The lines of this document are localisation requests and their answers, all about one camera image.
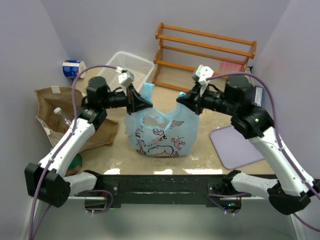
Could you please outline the brown paper grocery bag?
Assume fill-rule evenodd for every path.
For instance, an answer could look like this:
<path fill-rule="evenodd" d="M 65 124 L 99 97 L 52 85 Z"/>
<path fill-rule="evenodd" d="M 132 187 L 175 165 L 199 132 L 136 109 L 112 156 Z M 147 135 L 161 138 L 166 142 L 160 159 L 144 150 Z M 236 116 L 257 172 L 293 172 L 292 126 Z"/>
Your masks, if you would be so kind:
<path fill-rule="evenodd" d="M 38 100 L 37 120 L 44 129 L 51 145 L 54 147 L 67 131 L 65 124 L 54 113 L 60 107 L 68 116 L 74 118 L 72 89 L 70 87 L 52 86 L 35 91 Z M 97 132 L 86 141 L 80 152 L 112 144 L 118 133 L 118 122 L 105 119 Z"/>

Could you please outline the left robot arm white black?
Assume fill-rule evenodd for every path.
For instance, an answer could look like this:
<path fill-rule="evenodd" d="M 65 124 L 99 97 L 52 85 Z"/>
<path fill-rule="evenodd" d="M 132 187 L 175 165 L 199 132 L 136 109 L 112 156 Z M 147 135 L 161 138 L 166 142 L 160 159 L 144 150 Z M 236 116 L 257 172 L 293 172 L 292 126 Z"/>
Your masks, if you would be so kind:
<path fill-rule="evenodd" d="M 86 171 L 66 176 L 68 167 L 87 140 L 107 117 L 108 109 L 125 107 L 128 114 L 151 108 L 133 86 L 134 77 L 127 71 L 118 76 L 120 91 L 111 91 L 101 76 L 89 80 L 87 95 L 75 113 L 70 128 L 38 164 L 29 163 L 24 170 L 28 195 L 54 207 L 61 207 L 70 196 L 96 187 L 98 176 Z"/>

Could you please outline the light blue plastic bag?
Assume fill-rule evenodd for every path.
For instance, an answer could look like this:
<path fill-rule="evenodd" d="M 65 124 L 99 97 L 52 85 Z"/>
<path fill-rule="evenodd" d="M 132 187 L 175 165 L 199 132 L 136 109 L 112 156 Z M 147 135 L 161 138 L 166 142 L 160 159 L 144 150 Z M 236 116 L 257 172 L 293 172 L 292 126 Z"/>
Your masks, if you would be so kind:
<path fill-rule="evenodd" d="M 181 103 L 170 112 L 151 107 L 125 117 L 125 134 L 138 153 L 151 157 L 188 155 L 197 140 L 199 116 Z"/>

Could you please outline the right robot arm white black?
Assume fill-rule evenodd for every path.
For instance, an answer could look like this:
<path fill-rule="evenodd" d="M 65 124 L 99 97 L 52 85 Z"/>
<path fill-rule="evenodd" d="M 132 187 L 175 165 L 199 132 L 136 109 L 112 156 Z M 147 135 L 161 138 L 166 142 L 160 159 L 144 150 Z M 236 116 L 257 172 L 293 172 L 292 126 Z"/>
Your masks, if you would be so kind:
<path fill-rule="evenodd" d="M 320 195 L 320 182 L 299 165 L 286 148 L 277 130 L 276 115 L 254 105 L 254 86 L 249 72 L 226 73 L 224 91 L 211 91 L 209 84 L 195 82 L 194 87 L 176 101 L 197 115 L 203 109 L 231 117 L 231 125 L 262 154 L 275 173 L 275 179 L 261 178 L 233 170 L 222 179 L 218 198 L 230 193 L 237 197 L 261 197 L 281 214 L 291 215 L 305 209 L 313 196 Z"/>

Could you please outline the clear water bottle green label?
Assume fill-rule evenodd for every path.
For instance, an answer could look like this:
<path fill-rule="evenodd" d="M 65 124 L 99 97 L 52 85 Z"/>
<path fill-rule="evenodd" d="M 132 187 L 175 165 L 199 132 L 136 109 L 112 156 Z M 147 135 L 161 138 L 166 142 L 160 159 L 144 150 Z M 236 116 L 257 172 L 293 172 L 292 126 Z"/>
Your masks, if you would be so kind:
<path fill-rule="evenodd" d="M 72 126 L 72 118 L 69 117 L 60 107 L 56 107 L 53 110 L 53 112 L 59 119 L 60 128 L 63 130 L 64 133 L 66 133 L 68 129 Z"/>

